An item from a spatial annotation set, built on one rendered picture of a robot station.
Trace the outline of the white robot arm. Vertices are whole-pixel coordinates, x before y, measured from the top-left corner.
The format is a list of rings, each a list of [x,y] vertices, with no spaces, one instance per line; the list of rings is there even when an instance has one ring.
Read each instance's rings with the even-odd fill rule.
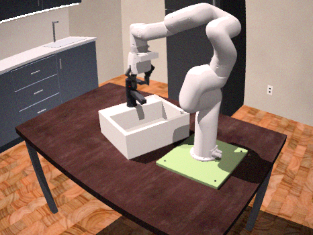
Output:
[[[212,59],[209,64],[189,70],[179,95],[182,110],[186,113],[196,112],[194,147],[190,155],[203,162],[222,157],[222,151],[216,145],[222,102],[220,88],[226,84],[236,62],[237,52],[231,38],[239,35],[240,22],[213,5],[199,3],[170,13],[159,23],[130,25],[130,50],[140,54],[138,61],[143,62],[159,57],[158,52],[148,50],[150,46],[147,41],[165,38],[206,23],[209,23],[206,34],[214,47]]]

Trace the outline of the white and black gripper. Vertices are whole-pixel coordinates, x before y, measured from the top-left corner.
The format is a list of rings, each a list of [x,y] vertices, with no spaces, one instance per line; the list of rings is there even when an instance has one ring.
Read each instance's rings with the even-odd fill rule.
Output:
[[[137,58],[137,53],[130,52],[128,55],[128,70],[125,75],[132,80],[132,87],[137,89],[137,74],[144,73],[145,85],[150,85],[150,75],[154,70],[154,66],[151,64],[151,60],[139,62]],[[131,75],[130,75],[131,73]]]

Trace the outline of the white rectangular sink basin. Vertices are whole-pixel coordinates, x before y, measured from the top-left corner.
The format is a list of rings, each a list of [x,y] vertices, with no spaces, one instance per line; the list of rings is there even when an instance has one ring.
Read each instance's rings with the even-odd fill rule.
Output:
[[[99,111],[101,133],[129,160],[189,137],[189,113],[157,95]]]

